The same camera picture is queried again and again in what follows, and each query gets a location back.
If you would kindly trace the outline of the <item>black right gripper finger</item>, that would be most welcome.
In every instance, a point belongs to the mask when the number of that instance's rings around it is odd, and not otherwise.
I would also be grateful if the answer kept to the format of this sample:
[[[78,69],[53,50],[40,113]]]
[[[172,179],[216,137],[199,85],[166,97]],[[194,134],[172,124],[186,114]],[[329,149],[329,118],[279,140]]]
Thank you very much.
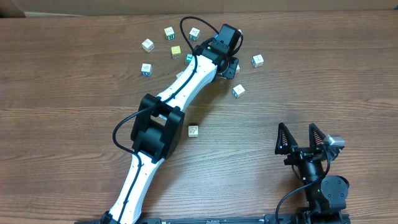
[[[284,123],[279,123],[277,133],[275,154],[288,155],[293,153],[299,147]]]
[[[320,129],[314,123],[311,123],[309,125],[308,131],[309,131],[310,147],[319,146],[323,143],[323,140],[325,139],[326,136],[320,131]]]

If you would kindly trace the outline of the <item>cream turtle wooden block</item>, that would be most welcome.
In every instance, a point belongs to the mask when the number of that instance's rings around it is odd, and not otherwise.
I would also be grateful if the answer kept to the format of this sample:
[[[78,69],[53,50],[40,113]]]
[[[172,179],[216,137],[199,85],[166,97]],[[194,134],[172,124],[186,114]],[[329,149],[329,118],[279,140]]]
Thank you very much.
[[[238,74],[239,72],[240,72],[240,66],[237,65],[235,74]]]

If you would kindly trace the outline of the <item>cream block red letter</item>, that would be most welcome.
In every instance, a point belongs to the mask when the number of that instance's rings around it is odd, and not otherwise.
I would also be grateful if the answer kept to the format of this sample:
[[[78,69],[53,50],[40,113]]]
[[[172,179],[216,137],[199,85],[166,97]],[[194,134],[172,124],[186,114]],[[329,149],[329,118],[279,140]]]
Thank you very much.
[[[149,63],[143,63],[141,67],[141,73],[144,76],[150,77],[152,75],[152,65]]]

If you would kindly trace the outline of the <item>green R wooden block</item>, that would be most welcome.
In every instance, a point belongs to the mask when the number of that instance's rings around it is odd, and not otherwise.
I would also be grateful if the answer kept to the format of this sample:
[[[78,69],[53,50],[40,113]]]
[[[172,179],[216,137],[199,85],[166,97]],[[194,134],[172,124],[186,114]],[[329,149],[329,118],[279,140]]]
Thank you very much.
[[[188,127],[188,137],[190,137],[190,138],[198,137],[198,126],[197,125],[190,125]]]

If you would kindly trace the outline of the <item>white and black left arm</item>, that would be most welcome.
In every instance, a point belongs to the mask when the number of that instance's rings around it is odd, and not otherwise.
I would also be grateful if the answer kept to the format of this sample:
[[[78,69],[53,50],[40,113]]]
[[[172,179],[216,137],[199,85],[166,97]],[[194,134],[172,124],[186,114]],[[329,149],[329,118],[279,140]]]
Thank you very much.
[[[234,78],[241,41],[218,34],[194,47],[191,62],[177,80],[157,96],[143,97],[138,111],[115,127],[113,136],[124,123],[135,120],[129,150],[132,163],[117,201],[103,214],[101,223],[137,223],[155,172],[180,140],[187,106],[216,76]]]

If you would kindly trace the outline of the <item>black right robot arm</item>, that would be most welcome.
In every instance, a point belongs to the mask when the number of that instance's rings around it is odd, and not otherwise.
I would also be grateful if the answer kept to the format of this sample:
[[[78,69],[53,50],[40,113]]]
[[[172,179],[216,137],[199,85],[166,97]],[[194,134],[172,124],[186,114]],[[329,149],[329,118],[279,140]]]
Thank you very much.
[[[346,208],[349,182],[339,175],[329,175],[331,162],[345,147],[345,140],[335,134],[323,134],[315,124],[308,128],[309,146],[300,147],[287,126],[280,123],[275,153],[286,155],[284,164],[291,166],[302,186],[284,196],[275,209],[277,223],[294,224],[349,224]],[[307,206],[298,208],[293,215],[279,213],[282,203],[297,192],[304,191]]]

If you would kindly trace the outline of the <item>mint green top block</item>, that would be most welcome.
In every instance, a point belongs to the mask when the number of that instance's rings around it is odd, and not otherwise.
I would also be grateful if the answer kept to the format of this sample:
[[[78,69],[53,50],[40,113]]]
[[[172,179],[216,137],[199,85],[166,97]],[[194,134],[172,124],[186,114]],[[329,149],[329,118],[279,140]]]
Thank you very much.
[[[185,57],[185,65],[189,65],[190,62],[192,61],[192,59],[193,59],[193,55],[192,54],[187,54],[186,57]]]

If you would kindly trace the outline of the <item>teal letter wooden block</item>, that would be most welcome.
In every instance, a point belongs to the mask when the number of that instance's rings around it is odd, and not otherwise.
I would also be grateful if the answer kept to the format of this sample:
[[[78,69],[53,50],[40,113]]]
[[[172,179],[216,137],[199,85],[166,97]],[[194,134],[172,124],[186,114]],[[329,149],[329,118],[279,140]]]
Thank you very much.
[[[193,40],[193,41],[197,42],[199,36],[200,36],[200,30],[195,28],[195,27],[192,27],[192,29],[191,29],[191,31],[189,33],[190,40]]]

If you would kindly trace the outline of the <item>cream umbrella block far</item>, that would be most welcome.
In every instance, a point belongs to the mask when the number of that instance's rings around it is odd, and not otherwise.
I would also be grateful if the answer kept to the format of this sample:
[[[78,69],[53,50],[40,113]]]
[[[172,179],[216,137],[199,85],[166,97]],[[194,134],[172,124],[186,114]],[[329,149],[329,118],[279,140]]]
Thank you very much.
[[[254,68],[261,67],[264,64],[264,59],[261,54],[252,57],[251,63]]]

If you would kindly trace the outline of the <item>cream umbrella block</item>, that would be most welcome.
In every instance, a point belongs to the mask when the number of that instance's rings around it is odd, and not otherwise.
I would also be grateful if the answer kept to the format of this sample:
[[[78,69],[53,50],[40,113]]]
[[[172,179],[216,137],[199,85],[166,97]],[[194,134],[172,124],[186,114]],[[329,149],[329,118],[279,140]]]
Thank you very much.
[[[233,88],[232,94],[235,96],[235,98],[239,98],[245,94],[245,89],[241,84],[239,84]]]
[[[252,57],[251,63],[254,68],[261,67],[264,64],[264,59],[261,54]]]

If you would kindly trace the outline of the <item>yellow top wooden block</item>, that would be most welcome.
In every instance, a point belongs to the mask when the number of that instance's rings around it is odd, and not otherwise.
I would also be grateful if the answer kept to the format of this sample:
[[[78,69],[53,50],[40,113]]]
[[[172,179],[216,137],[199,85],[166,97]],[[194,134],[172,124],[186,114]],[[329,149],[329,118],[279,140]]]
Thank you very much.
[[[181,54],[182,54],[180,46],[177,45],[177,46],[171,47],[171,54],[172,54],[173,59],[180,58]]]

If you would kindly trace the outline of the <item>cream umbrella block near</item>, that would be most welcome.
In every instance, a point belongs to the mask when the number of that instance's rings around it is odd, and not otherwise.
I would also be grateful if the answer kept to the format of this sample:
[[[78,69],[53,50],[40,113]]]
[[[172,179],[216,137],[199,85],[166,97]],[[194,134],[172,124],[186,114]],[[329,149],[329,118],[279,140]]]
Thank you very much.
[[[233,88],[232,94],[235,96],[235,98],[239,98],[245,94],[245,89],[241,84],[239,84]]]

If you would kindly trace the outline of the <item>green H wooden block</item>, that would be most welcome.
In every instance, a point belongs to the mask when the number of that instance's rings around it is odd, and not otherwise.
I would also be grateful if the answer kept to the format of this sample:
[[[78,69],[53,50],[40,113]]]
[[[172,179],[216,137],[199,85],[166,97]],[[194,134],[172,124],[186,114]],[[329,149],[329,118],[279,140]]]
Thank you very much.
[[[164,29],[165,36],[167,40],[174,40],[175,39],[175,32],[172,27],[167,27]]]

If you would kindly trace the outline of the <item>small cream block far left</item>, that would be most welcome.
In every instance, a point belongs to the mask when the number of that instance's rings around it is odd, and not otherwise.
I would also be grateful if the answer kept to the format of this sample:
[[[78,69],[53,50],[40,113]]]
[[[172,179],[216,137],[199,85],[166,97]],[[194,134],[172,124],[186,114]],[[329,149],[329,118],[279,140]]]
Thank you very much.
[[[142,48],[149,53],[154,49],[154,43],[150,39],[146,39],[142,43]]]

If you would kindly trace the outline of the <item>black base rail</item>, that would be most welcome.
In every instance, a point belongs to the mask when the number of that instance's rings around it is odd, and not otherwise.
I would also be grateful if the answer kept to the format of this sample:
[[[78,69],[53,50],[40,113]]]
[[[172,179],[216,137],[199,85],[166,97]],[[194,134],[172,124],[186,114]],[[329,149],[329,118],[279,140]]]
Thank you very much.
[[[342,215],[342,220],[338,221],[339,217],[332,218],[331,221],[321,220],[316,218],[312,223],[342,223],[349,224],[351,220],[349,215]],[[293,223],[305,223],[299,221],[294,215],[285,214],[279,215],[279,222],[282,224],[293,224]],[[75,224],[100,224],[101,220],[92,220],[84,222],[75,222]],[[160,218],[140,218],[136,222],[138,224],[275,224],[275,215],[267,214],[263,217],[235,217],[235,218],[185,218],[185,219],[166,219],[161,220]]]

